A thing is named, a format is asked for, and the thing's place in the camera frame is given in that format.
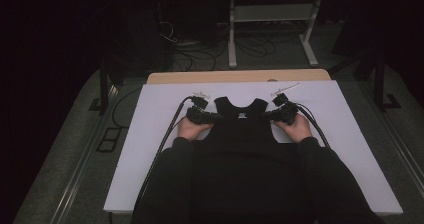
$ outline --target gray carpet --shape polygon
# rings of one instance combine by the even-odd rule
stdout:
[[[337,38],[340,25],[327,24],[318,26],[311,37],[311,45],[315,51],[320,68],[328,69],[344,58],[331,54],[334,41]],[[297,37],[292,38],[297,30],[281,32],[279,41],[263,47],[251,45],[248,49],[237,48],[238,69],[295,69],[309,68],[306,57]],[[245,45],[252,44],[248,38],[239,38],[238,41]],[[204,50],[202,45],[180,47],[184,53],[189,53],[197,58],[191,70],[208,70],[215,65],[215,70],[228,70],[228,55],[225,51],[226,42],[222,41],[215,46],[208,47],[207,52],[216,56],[199,52]],[[263,57],[254,57],[262,53]],[[174,62],[169,70],[179,71],[190,67],[187,56],[174,56]],[[384,118],[389,118],[395,123],[396,130],[407,143],[417,162],[421,167],[424,164],[422,127],[424,115],[422,108],[405,90],[402,80],[391,69],[386,71],[386,93],[392,93],[401,103],[401,109],[388,110],[382,114],[371,101],[373,80],[357,82],[352,77],[356,65],[351,65],[333,76],[351,108],[364,136],[367,140],[377,162],[398,198],[404,214],[387,216],[383,219],[388,224],[416,224],[424,223],[424,199],[416,188],[413,179],[409,176],[395,143],[383,123]],[[126,129],[122,128],[121,135],[113,152],[98,152],[96,148],[102,144],[102,149],[111,147],[112,142],[101,142],[107,128],[128,126],[135,109],[140,88],[145,80],[128,78],[124,85],[111,92],[111,103],[104,116],[98,112],[89,111],[93,101],[99,97],[98,74],[92,78],[81,90],[69,116],[54,143],[46,162],[34,182],[15,223],[109,223],[110,216],[105,213],[103,205],[107,196],[108,187],[112,180],[116,164],[122,150]],[[68,188],[72,182],[75,188]],[[65,197],[68,205],[61,205]],[[130,215],[112,215],[112,222],[129,223]]]

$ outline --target black garment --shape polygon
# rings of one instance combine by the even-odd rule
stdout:
[[[216,104],[225,121],[162,152],[132,223],[383,223],[332,150],[275,141],[266,102]]]

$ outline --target person's right arm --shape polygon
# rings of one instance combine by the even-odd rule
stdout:
[[[298,114],[291,126],[275,124],[298,143],[307,189],[320,224],[384,223],[372,212],[354,176],[337,154],[321,147],[312,136],[304,116]]]

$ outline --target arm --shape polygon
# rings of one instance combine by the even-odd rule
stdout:
[[[354,176],[337,154],[320,147],[312,137],[305,117],[297,115],[292,126],[275,124],[298,143],[306,185],[320,224],[384,223],[372,212]]]
[[[195,140],[211,125],[196,125],[183,118],[178,137],[154,166],[147,188],[135,207],[132,223],[189,223],[191,156]]]

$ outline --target person's left hand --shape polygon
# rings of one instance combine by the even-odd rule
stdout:
[[[194,141],[197,139],[197,136],[202,131],[210,129],[213,127],[213,124],[195,124],[188,120],[187,117],[181,119],[180,123],[178,123],[178,137],[184,137],[189,141]]]

